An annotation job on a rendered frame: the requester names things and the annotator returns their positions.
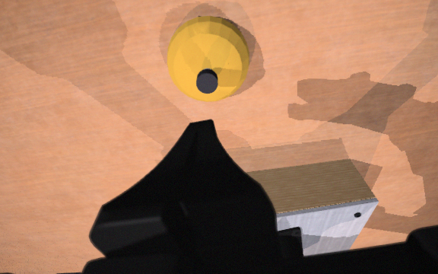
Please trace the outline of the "yellow dome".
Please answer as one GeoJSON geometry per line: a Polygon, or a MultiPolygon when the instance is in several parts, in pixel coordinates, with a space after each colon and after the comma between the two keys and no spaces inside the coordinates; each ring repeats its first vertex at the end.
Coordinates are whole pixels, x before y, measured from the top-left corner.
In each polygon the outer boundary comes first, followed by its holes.
{"type": "Polygon", "coordinates": [[[205,102],[223,100],[246,79],[249,49],[232,23],[198,16],[171,37],[167,66],[173,83],[188,97],[205,102]]]}

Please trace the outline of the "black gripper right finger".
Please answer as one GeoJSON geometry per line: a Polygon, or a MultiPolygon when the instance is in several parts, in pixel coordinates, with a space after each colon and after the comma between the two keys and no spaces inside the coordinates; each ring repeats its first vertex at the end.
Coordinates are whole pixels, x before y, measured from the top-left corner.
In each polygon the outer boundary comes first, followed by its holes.
{"type": "Polygon", "coordinates": [[[179,202],[203,270],[284,270],[275,208],[262,185],[226,152],[212,119],[198,125],[195,164],[179,202]]]}

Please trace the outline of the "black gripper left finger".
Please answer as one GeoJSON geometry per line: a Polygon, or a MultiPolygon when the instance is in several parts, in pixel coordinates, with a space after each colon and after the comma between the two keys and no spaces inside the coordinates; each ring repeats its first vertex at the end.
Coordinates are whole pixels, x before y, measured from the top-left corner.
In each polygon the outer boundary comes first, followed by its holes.
{"type": "Polygon", "coordinates": [[[199,123],[190,123],[148,174],[101,206],[89,238],[104,256],[177,252],[202,267],[195,232],[179,203],[195,164],[199,123]]]}

